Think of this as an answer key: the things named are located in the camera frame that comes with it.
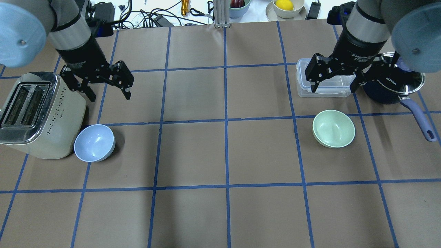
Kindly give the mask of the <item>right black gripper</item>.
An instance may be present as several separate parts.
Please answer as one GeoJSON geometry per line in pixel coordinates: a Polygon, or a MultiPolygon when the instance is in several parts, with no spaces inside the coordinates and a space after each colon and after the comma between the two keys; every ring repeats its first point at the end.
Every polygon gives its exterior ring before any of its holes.
{"type": "Polygon", "coordinates": [[[352,93],[360,86],[380,76],[390,73],[395,67],[400,54],[398,52],[380,53],[384,41],[366,42],[350,33],[341,33],[337,44],[329,58],[315,53],[305,69],[305,77],[310,82],[310,89],[315,93],[319,84],[337,75],[352,75],[352,93]]]}

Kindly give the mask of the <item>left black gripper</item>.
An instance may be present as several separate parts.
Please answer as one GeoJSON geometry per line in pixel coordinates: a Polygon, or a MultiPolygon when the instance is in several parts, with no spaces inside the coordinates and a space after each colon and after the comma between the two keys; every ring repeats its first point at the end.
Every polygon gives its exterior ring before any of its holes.
{"type": "Polygon", "coordinates": [[[71,91],[79,91],[91,102],[95,102],[96,94],[88,85],[89,81],[100,83],[104,78],[106,83],[111,82],[112,86],[119,88],[126,100],[130,100],[134,76],[124,61],[117,61],[114,65],[109,64],[93,35],[90,35],[88,41],[78,48],[69,50],[56,48],[56,50],[66,63],[60,71],[60,76],[71,91]],[[87,79],[79,82],[76,76],[87,79]]]}

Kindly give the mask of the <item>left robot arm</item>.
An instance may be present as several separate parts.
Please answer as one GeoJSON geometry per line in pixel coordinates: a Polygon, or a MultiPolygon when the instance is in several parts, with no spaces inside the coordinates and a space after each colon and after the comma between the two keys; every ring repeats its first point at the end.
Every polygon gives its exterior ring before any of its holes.
{"type": "Polygon", "coordinates": [[[134,76],[123,61],[111,65],[74,0],[2,0],[0,3],[3,66],[20,68],[31,63],[49,40],[64,60],[60,76],[71,91],[96,99],[90,84],[107,83],[131,98],[134,76]]]}

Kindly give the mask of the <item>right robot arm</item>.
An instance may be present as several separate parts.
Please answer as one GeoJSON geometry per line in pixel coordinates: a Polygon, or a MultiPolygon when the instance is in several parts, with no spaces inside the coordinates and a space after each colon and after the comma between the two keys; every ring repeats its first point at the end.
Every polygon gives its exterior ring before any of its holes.
{"type": "Polygon", "coordinates": [[[404,64],[415,72],[440,71],[441,3],[439,0],[358,0],[335,6],[328,24],[343,31],[329,57],[315,53],[305,77],[315,93],[319,84],[337,75],[355,75],[351,92],[367,82],[364,69],[391,39],[404,64]]]}

